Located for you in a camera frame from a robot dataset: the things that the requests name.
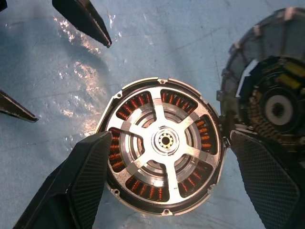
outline black plastic part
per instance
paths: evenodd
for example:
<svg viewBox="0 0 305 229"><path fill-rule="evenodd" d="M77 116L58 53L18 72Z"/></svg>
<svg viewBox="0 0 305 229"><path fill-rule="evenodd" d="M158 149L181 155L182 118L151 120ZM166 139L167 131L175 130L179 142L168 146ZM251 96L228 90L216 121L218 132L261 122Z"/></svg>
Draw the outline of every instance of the black plastic part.
<svg viewBox="0 0 305 229"><path fill-rule="evenodd" d="M9 97L2 90L0 90L0 112L32 123L38 121L38 118L35 115Z"/></svg>
<svg viewBox="0 0 305 229"><path fill-rule="evenodd" d="M44 181L14 229L91 229L106 180L111 132L76 144Z"/></svg>
<svg viewBox="0 0 305 229"><path fill-rule="evenodd" d="M8 7L6 0L0 0L0 12Z"/></svg>
<svg viewBox="0 0 305 229"><path fill-rule="evenodd" d="M305 228L305 170L277 142L231 132L244 187L266 229Z"/></svg>
<svg viewBox="0 0 305 229"><path fill-rule="evenodd" d="M52 0L52 4L78 30L107 48L111 46L105 23L89 0Z"/></svg>

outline blue table surface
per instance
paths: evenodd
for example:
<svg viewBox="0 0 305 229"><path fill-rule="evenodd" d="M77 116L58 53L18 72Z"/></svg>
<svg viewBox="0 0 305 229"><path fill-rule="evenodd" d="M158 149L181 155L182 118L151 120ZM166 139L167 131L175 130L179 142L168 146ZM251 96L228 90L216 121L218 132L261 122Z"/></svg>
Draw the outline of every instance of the blue table surface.
<svg viewBox="0 0 305 229"><path fill-rule="evenodd" d="M0 88L40 120L0 114L0 228L16 223L47 175L94 133L109 99L146 77L197 88L219 112L216 90L231 44L274 10L303 0L92 0L113 45L77 31L51 0L9 0L0 13ZM206 203L178 216L135 212L105 188L94 229L263 229L227 151Z"/></svg>

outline aluminum spoke hub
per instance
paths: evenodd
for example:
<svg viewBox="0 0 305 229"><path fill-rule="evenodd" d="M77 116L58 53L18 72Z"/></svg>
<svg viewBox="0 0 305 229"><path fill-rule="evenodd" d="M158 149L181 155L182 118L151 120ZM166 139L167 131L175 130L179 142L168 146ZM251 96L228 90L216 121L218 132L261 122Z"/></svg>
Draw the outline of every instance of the aluminum spoke hub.
<svg viewBox="0 0 305 229"><path fill-rule="evenodd" d="M97 132L111 130L108 187L154 215L188 212L218 182L225 148L214 109L192 87L149 78L109 102Z"/></svg>

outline yellow component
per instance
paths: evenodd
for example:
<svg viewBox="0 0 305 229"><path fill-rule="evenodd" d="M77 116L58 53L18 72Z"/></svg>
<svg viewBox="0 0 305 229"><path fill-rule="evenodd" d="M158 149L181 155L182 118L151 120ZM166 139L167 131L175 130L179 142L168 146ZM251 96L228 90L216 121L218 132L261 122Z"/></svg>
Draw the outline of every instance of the yellow component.
<svg viewBox="0 0 305 229"><path fill-rule="evenodd" d="M286 85L288 85L289 87L293 88L293 89L297 89L301 86L301 83L298 82L297 80L289 77L288 75L282 73L280 74L280 76L278 77L278 80Z"/></svg>
<svg viewBox="0 0 305 229"><path fill-rule="evenodd" d="M305 68L298 64L287 62L285 64L285 68L297 76L305 77Z"/></svg>

